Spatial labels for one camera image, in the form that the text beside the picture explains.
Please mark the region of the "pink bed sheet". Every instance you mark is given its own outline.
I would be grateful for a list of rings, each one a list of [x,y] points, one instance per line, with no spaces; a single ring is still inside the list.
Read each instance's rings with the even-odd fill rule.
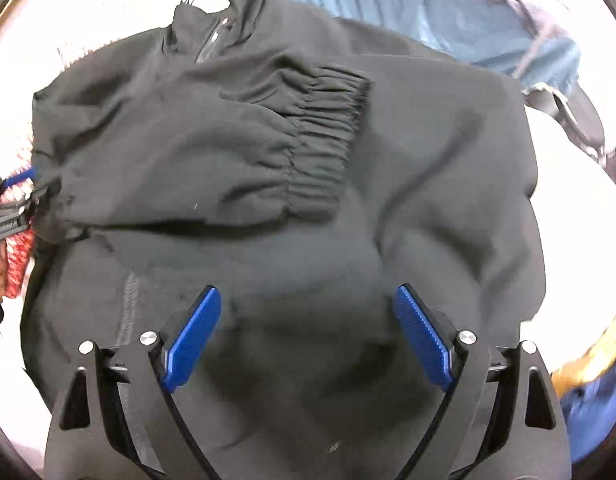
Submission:
[[[341,441],[360,477],[422,432],[435,397],[401,363],[402,283],[500,344],[534,337],[550,370],[614,322],[616,184],[547,114],[408,107],[357,136],[332,211],[221,219],[256,194],[245,158],[264,135],[203,117],[186,138],[167,122],[87,156],[85,203],[118,207],[38,234],[0,339],[0,423],[33,467],[76,345],[127,344],[208,284],[219,328],[177,400],[229,476],[290,474]]]

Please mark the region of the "black jacket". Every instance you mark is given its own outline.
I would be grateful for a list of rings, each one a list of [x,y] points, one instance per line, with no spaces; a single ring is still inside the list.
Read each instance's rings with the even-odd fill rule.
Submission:
[[[391,312],[516,344],[542,302],[524,100],[506,76],[291,0],[181,4],[32,102],[36,222],[21,321],[53,404],[82,341],[129,344],[213,285],[175,393],[227,479],[391,479],[440,392]]]

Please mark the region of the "dark grey duvet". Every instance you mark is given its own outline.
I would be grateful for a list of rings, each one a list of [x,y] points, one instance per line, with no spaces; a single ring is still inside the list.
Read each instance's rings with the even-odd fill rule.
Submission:
[[[602,153],[601,119],[578,84],[581,48],[568,6],[558,0],[494,1],[506,4],[529,32],[530,46],[512,72],[528,89],[528,101],[557,119],[587,148]]]

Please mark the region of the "red floral patterned garment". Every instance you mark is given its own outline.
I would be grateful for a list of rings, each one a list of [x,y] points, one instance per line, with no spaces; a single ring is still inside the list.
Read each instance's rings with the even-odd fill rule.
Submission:
[[[17,183],[0,181],[0,212],[7,214],[7,206],[27,198],[33,190],[30,179]],[[27,230],[0,240],[0,304],[5,298],[20,295],[31,258],[34,233]]]

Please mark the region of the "teal blue bed sheet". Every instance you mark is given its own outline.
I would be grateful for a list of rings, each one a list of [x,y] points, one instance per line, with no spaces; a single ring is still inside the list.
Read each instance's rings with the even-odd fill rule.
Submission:
[[[573,39],[543,39],[505,3],[494,0],[296,0],[337,18],[399,32],[459,61],[514,76],[525,90],[568,96],[578,78]]]

